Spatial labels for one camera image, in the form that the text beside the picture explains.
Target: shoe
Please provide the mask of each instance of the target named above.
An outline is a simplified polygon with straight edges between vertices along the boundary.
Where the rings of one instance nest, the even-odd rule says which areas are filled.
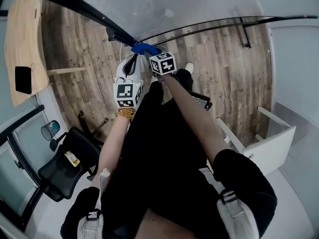
[[[194,64],[191,62],[188,62],[185,66],[185,70],[189,71],[191,75],[194,73]]]
[[[159,81],[158,78],[155,77],[154,75],[152,75],[151,84],[152,84],[153,82],[158,82],[158,81]]]

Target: wooden table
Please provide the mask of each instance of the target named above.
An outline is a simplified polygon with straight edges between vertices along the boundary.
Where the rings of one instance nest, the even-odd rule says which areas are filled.
[[[41,0],[14,0],[8,12],[4,53],[15,107],[45,89],[49,85],[48,75],[86,70],[80,67],[47,71],[42,44]],[[16,66],[31,68],[31,95],[15,90]]]

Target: bracelet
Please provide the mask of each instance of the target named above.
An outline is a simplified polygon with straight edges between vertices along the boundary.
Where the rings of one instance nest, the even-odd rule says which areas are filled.
[[[133,108],[122,108],[122,109],[119,109],[116,115],[132,120],[134,118],[135,113],[136,112]]]

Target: black electronic device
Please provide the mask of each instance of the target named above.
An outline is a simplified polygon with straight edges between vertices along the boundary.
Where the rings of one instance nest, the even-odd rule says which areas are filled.
[[[15,67],[15,90],[25,94],[32,93],[30,67]]]

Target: person's left arm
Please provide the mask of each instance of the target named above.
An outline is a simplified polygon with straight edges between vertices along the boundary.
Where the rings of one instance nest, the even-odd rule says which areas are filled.
[[[124,117],[118,116],[113,124],[113,127],[106,138],[106,141],[102,147],[99,168],[96,176],[94,177],[91,187],[99,187],[99,175],[103,169],[106,168],[112,174],[119,162],[124,138],[129,126],[129,120]]]

